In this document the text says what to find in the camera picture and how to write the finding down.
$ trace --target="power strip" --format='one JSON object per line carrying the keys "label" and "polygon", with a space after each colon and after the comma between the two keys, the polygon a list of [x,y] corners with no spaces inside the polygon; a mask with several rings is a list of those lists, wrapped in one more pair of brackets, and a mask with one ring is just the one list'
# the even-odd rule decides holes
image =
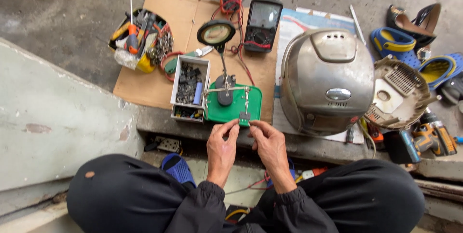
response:
{"label": "power strip", "polygon": [[182,142],[180,140],[165,138],[161,136],[156,136],[155,141],[161,142],[157,148],[164,151],[180,152],[180,146],[182,146]]}

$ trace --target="yellow cable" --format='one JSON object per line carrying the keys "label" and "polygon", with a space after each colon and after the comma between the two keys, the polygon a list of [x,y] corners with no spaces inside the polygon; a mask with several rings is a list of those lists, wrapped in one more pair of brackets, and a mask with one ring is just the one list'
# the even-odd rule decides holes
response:
{"label": "yellow cable", "polygon": [[368,133],[368,131],[365,129],[365,127],[363,127],[362,124],[360,124],[360,127],[362,128],[363,130],[363,134],[371,141],[372,145],[373,145],[373,158],[375,158],[376,156],[376,144],[374,143],[373,141],[373,138],[371,138],[370,134]]}
{"label": "yellow cable", "polygon": [[238,214],[238,213],[248,214],[248,211],[244,210],[244,209],[237,209],[237,210],[233,211],[232,213],[228,214],[228,216],[225,217],[225,220],[228,220],[229,218],[231,218],[231,216],[233,216],[235,214]]}
{"label": "yellow cable", "polygon": [[302,181],[302,175],[299,176],[299,177],[297,177],[297,178],[294,180],[295,183],[298,183],[299,181]]}

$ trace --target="hand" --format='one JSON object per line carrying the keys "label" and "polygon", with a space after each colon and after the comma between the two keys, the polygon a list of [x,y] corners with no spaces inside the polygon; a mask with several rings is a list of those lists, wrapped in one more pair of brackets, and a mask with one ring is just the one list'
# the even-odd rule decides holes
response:
{"label": "hand", "polygon": [[285,135],[267,122],[252,120],[248,137],[254,138],[252,150],[258,151],[278,194],[293,191],[296,183],[289,171]]}
{"label": "hand", "polygon": [[238,119],[224,124],[216,124],[212,128],[211,135],[206,144],[207,158],[209,160],[206,180],[217,184],[221,188],[225,186],[235,162],[238,133]]}

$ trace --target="black jacket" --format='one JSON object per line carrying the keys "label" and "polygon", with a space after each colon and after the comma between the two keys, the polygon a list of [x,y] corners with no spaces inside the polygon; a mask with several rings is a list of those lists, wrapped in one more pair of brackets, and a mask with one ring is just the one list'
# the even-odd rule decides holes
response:
{"label": "black jacket", "polygon": [[[204,181],[192,190],[178,207],[166,233],[219,233],[225,218],[225,192]],[[234,233],[337,233],[334,222],[309,198],[301,187],[275,198],[273,226],[267,231],[259,224],[247,223]]]}

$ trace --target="green tray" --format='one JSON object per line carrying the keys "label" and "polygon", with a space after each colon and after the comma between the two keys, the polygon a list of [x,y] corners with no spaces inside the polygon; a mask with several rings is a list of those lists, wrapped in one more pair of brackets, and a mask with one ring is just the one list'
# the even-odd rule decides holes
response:
{"label": "green tray", "polygon": [[[235,87],[245,87],[246,85],[236,84]],[[211,84],[209,89],[215,88],[215,82]],[[262,91],[259,88],[249,86],[252,90],[249,91],[248,96],[248,113],[251,114],[251,120],[260,120],[260,113],[262,108]],[[226,123],[233,119],[239,118],[239,113],[245,111],[245,90],[238,89],[232,90],[233,103],[229,106],[221,106],[217,101],[217,93],[211,92],[207,97],[207,111],[204,112],[205,120],[214,121],[218,123]],[[241,120],[240,126],[249,127],[247,120]]]}

